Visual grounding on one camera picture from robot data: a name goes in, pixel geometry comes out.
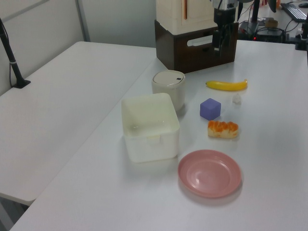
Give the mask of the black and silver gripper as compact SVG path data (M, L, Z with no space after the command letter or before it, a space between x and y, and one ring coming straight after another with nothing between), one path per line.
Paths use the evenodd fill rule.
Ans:
M223 27L222 46L229 47L232 36L232 23L235 21L235 13L237 8L236 0L214 0L214 22L218 26ZM212 46L216 55L220 56L220 39L219 30L213 32Z

